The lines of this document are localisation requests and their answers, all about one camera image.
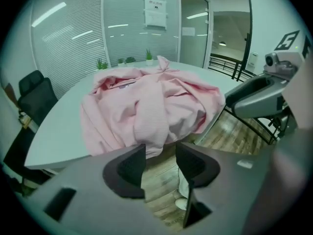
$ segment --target logo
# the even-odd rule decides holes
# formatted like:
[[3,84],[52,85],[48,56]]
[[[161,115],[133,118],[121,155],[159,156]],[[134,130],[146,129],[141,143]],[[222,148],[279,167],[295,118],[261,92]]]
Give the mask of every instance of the logo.
[[287,49],[289,49],[292,46],[295,39],[297,38],[299,31],[300,30],[297,30],[297,31],[286,34],[283,37],[283,39],[279,42],[279,44],[275,50],[287,50]]

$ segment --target wooden floor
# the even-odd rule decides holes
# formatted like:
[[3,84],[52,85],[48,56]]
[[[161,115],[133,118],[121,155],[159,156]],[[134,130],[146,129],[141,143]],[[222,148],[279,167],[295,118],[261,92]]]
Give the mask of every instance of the wooden floor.
[[[269,140],[269,134],[255,120],[245,120]],[[191,135],[186,141],[192,142],[195,138],[195,135]],[[256,155],[267,144],[247,126],[223,111],[201,145],[228,152]],[[166,146],[158,157],[147,160],[141,183],[145,190],[147,206],[173,232],[182,230],[185,214],[185,211],[175,206],[175,200],[181,197],[178,185],[178,166],[173,144]]]

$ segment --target small green plant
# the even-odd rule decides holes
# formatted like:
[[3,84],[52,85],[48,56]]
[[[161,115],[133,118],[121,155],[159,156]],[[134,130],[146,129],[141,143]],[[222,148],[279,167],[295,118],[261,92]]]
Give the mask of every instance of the small green plant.
[[102,69],[102,60],[101,60],[101,58],[98,58],[98,60],[97,60],[97,68],[98,68],[98,70]]
[[107,63],[107,62],[103,63],[103,64],[102,64],[102,69],[105,70],[105,69],[107,69],[107,68],[108,68],[108,63]]
[[136,59],[135,59],[134,57],[128,57],[128,58],[126,58],[125,62],[126,62],[127,64],[133,63],[133,62],[136,62]]
[[147,49],[146,57],[147,57],[147,60],[152,60],[152,54],[149,49]]

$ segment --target door frame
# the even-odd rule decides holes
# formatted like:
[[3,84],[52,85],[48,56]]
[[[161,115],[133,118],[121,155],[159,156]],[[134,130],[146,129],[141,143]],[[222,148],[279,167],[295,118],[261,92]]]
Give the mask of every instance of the door frame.
[[[213,43],[213,6],[211,0],[205,0],[208,6],[208,28],[207,28],[207,41],[205,48],[205,56],[203,61],[204,69],[209,69],[210,55],[212,51],[212,43]],[[181,0],[178,0],[178,11],[179,11],[179,41],[178,41],[178,54],[177,54],[177,62],[180,60],[180,45],[181,45]]]

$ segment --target pink cloth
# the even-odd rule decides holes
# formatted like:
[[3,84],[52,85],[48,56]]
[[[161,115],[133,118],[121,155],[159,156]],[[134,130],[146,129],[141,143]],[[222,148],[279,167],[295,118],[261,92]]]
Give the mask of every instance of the pink cloth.
[[83,137],[93,156],[138,143],[146,157],[157,156],[165,143],[201,133],[225,104],[217,87],[192,72],[159,67],[100,71],[94,89],[81,105]]

